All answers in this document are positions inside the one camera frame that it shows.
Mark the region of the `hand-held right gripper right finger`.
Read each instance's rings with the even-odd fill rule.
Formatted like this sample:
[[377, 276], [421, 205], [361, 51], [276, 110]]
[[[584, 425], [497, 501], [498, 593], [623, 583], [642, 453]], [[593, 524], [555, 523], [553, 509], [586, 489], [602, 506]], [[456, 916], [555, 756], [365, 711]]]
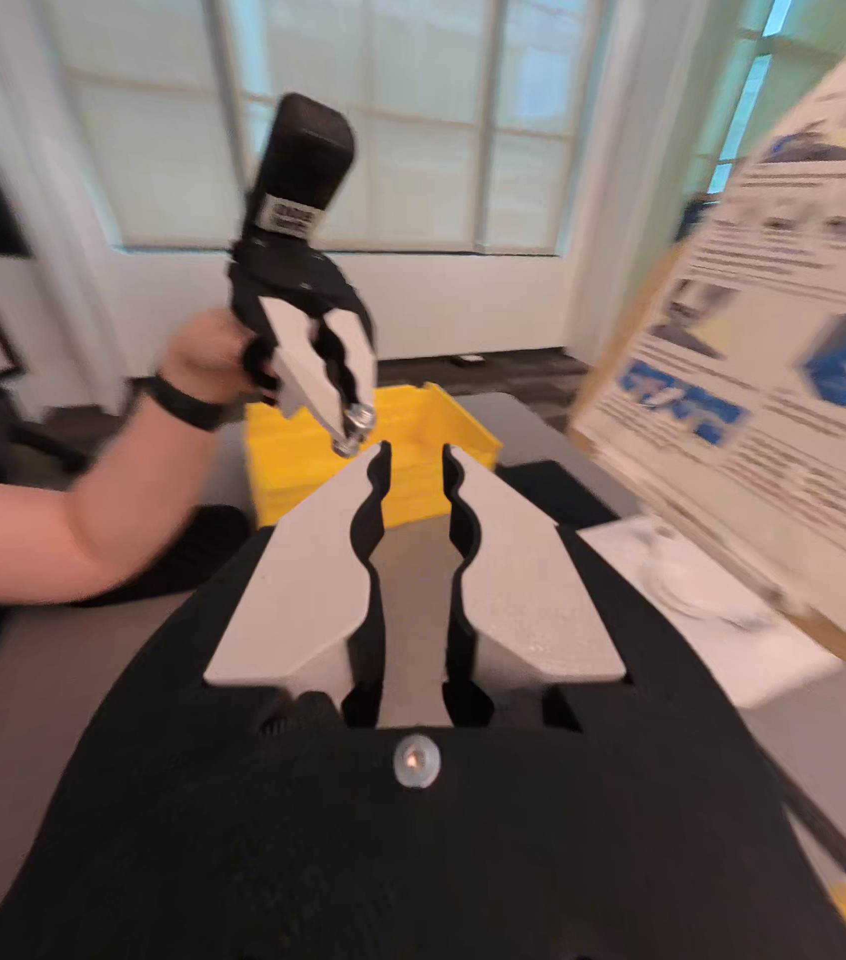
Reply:
[[455, 727], [625, 666], [551, 517], [460, 446], [442, 450], [453, 573], [442, 696]]

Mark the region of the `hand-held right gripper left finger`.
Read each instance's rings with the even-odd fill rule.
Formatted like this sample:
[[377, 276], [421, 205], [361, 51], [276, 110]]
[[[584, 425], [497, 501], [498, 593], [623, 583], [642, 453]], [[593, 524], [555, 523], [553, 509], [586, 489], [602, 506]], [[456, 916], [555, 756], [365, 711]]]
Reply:
[[321, 693], [349, 726], [377, 726], [386, 642], [372, 556], [391, 472], [390, 443], [374, 443], [278, 521], [204, 672], [208, 686]]

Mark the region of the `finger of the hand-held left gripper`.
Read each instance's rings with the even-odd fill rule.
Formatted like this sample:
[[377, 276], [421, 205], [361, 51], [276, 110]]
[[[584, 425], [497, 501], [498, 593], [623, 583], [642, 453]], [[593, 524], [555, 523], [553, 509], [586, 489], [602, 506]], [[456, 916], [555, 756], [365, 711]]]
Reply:
[[307, 411], [332, 444], [350, 445], [344, 392], [314, 345], [309, 316], [277, 297], [260, 296], [259, 301], [274, 337], [269, 365], [280, 382], [277, 407], [283, 418], [290, 421]]
[[371, 333], [352, 310], [334, 308], [321, 318], [322, 413], [374, 406], [377, 356]]

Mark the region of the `steel hex bolt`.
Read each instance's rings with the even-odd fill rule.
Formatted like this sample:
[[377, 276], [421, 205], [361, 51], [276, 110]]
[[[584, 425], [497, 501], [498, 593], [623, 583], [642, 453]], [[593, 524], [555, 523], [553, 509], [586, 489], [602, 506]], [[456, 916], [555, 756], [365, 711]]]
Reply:
[[373, 433], [372, 431], [372, 433], [365, 438], [359, 435], [349, 436], [347, 426], [346, 426], [346, 421], [345, 421], [345, 414], [348, 409], [349, 408], [343, 411], [341, 433], [339, 436], [333, 439], [333, 452], [335, 452], [338, 456], [344, 459], [355, 458], [359, 454], [359, 452], [362, 450], [362, 448], [366, 445], [366, 443], [368, 442], [368, 438]]

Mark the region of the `person's left forearm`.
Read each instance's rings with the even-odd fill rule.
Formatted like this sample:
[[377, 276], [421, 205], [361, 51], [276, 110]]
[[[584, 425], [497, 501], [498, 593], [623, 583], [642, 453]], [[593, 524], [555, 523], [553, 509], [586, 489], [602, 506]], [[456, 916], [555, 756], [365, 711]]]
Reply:
[[87, 599], [140, 573], [186, 525], [217, 446], [145, 398], [70, 489], [0, 484], [0, 605]]

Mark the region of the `person's left hand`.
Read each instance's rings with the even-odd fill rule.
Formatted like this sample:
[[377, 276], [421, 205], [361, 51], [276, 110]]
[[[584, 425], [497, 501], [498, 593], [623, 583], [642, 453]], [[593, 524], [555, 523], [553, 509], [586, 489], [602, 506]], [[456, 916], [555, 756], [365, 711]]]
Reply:
[[275, 401], [277, 390], [256, 383], [244, 367], [254, 340], [229, 309], [201, 311], [171, 338], [158, 376], [182, 394], [220, 407], [249, 398]]

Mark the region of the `dark desk mat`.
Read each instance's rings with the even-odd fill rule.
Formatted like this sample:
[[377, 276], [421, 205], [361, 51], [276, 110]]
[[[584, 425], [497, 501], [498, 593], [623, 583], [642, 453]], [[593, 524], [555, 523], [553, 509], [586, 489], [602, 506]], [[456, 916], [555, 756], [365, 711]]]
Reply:
[[580, 531], [620, 519], [558, 462], [497, 465], [496, 475], [559, 526]]

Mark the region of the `black textured pad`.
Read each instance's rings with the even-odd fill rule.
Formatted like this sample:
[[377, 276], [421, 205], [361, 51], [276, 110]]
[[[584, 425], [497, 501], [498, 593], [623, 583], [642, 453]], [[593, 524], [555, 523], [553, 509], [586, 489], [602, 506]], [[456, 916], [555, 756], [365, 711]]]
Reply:
[[103, 608], [189, 594], [211, 580], [253, 533], [253, 524], [242, 510], [230, 505], [201, 506], [185, 530], [140, 574], [70, 606]]

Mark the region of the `large grid window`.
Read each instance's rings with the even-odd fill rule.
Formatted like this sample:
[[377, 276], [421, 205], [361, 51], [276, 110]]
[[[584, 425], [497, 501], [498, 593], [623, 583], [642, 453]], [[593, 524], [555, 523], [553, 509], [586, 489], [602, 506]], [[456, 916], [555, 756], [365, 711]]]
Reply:
[[37, 7], [115, 246], [228, 246], [278, 102], [298, 92], [357, 140], [324, 249], [560, 252], [606, 2]]

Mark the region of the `black wristband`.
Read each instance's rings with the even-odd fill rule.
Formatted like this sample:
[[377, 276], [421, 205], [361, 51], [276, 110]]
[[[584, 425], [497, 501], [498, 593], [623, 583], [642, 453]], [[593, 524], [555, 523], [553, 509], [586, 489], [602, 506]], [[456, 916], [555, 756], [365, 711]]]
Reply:
[[228, 413], [226, 404], [198, 399], [173, 386], [159, 372], [131, 380], [132, 397], [152, 399], [166, 414], [178, 422], [205, 433], [222, 426]]

